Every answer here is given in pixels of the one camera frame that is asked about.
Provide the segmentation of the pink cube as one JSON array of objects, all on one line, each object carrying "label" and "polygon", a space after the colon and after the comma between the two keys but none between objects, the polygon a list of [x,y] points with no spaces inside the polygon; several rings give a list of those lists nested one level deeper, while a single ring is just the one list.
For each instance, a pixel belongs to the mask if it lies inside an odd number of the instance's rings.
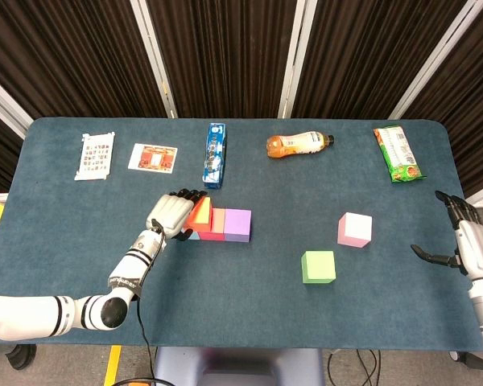
[{"label": "pink cube", "polygon": [[372,240],[373,218],[346,212],[338,223],[337,243],[363,248]]}]

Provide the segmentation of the purple cube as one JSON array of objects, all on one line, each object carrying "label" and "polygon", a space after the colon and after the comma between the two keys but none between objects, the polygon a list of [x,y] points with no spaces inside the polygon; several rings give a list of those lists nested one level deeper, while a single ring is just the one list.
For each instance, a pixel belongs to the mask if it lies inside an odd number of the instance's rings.
[{"label": "purple cube", "polygon": [[251,210],[225,209],[225,241],[248,243],[250,241],[250,228]]}]

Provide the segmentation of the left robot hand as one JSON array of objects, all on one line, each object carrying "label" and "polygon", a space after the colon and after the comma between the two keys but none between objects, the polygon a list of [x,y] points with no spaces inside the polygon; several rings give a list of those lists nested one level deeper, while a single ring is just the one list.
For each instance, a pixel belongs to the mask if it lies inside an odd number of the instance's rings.
[{"label": "left robot hand", "polygon": [[162,195],[146,219],[146,229],[164,232],[166,239],[186,241],[193,230],[182,231],[192,210],[207,195],[206,191],[172,191]]}]

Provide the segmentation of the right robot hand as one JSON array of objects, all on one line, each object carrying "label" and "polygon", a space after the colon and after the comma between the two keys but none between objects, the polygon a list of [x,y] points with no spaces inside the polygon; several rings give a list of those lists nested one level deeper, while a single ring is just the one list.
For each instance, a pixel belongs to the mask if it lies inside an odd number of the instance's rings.
[{"label": "right robot hand", "polygon": [[456,237],[453,256],[433,255],[412,244],[411,249],[421,260],[459,269],[471,281],[483,279],[483,223],[477,209],[455,195],[435,191],[436,198],[448,211]]}]

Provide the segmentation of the red tan cube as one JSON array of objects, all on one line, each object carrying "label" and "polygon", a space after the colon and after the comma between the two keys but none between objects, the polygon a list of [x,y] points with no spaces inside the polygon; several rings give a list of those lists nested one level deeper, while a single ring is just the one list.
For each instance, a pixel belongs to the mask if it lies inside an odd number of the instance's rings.
[{"label": "red tan cube", "polygon": [[225,240],[225,209],[213,208],[211,217],[211,229],[208,232],[200,232],[199,237],[201,240]]}]

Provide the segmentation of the white sticker sheet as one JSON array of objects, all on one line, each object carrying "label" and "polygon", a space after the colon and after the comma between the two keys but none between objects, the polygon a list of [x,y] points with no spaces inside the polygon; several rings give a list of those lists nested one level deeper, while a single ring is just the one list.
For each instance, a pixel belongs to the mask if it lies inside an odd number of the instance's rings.
[{"label": "white sticker sheet", "polygon": [[82,134],[82,150],[75,181],[105,180],[109,176],[115,132]]}]

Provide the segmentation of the blue biscuit box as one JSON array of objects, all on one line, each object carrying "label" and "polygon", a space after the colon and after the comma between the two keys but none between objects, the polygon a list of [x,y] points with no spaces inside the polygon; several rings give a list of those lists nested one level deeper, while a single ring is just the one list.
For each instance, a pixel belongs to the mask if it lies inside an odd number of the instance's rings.
[{"label": "blue biscuit box", "polygon": [[220,189],[225,170],[227,130],[225,123],[211,123],[205,143],[202,181],[208,189]]}]

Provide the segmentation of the blue felt table cover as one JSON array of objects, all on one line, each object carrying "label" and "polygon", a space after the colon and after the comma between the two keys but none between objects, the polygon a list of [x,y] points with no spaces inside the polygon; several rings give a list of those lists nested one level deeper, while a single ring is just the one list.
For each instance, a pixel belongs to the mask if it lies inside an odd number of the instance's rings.
[{"label": "blue felt table cover", "polygon": [[[21,149],[0,221],[0,295],[74,299],[108,278],[159,197],[203,188],[208,120],[45,117]],[[417,244],[449,254],[454,233],[435,191],[461,192],[447,130],[406,120],[425,179],[392,183],[374,136],[379,121],[229,120],[215,207],[251,210],[250,241],[169,240],[140,306],[112,331],[71,329],[58,343],[198,347],[483,348],[469,281],[421,261]],[[314,154],[269,158],[274,135],[333,135]],[[105,180],[75,181],[82,134],[115,132]],[[178,149],[171,174],[130,170],[135,143]],[[363,248],[337,243],[339,219],[371,216]],[[336,279],[304,284],[301,256],[333,251]]]}]

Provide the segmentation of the orange yellow cube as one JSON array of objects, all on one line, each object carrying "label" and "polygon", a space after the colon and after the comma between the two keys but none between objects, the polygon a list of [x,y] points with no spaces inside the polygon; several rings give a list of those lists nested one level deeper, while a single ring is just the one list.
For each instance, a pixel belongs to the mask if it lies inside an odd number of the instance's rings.
[{"label": "orange yellow cube", "polygon": [[209,232],[212,226],[213,206],[209,196],[203,197],[192,209],[184,227],[194,232]]}]

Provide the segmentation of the green snack bag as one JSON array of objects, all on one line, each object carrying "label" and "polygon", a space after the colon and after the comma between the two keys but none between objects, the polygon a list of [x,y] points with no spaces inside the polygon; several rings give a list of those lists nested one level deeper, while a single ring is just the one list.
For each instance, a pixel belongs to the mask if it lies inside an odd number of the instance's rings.
[{"label": "green snack bag", "polygon": [[410,148],[402,126],[374,129],[374,136],[386,162],[392,183],[425,179]]}]

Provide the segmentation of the red and white card packet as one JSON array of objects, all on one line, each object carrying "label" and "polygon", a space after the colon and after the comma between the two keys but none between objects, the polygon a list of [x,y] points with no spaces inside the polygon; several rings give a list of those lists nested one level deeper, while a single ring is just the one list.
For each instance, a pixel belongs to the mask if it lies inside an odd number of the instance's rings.
[{"label": "red and white card packet", "polygon": [[177,152],[178,149],[175,147],[135,143],[128,168],[130,170],[171,174]]}]

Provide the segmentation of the orange drink bottle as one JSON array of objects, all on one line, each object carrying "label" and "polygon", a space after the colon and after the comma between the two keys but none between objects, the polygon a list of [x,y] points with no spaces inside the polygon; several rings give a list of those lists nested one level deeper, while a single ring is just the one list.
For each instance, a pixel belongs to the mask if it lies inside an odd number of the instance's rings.
[{"label": "orange drink bottle", "polygon": [[334,143],[334,136],[318,131],[307,131],[289,136],[274,135],[266,141],[269,158],[284,158],[296,154],[314,154]]}]

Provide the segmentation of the green cube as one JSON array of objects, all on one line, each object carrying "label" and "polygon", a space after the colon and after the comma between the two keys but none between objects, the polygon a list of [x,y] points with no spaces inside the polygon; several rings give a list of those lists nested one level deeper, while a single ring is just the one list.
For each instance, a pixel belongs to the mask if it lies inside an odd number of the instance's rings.
[{"label": "green cube", "polygon": [[304,284],[328,284],[336,279],[333,251],[306,251],[301,256]]}]

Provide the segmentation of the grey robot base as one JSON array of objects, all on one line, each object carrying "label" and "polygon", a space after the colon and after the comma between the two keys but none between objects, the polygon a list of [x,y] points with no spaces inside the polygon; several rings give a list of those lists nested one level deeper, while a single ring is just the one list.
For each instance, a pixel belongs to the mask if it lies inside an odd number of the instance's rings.
[{"label": "grey robot base", "polygon": [[154,374],[175,386],[325,386],[315,348],[160,347]]}]

